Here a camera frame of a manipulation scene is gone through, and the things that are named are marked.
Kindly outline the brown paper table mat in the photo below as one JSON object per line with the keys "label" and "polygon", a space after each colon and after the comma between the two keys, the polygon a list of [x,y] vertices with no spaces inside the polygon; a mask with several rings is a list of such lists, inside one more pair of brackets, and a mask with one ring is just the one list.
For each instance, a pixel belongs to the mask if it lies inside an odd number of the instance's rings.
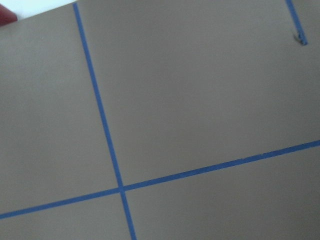
{"label": "brown paper table mat", "polygon": [[0,237],[319,239],[319,1],[79,0],[2,26]]}

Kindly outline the red bottle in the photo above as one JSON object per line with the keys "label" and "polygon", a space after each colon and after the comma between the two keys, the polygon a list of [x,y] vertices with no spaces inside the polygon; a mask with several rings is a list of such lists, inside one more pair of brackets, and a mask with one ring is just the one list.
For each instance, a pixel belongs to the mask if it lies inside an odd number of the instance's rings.
{"label": "red bottle", "polygon": [[2,27],[17,21],[17,15],[11,10],[9,10],[7,7],[0,4],[0,26]]}

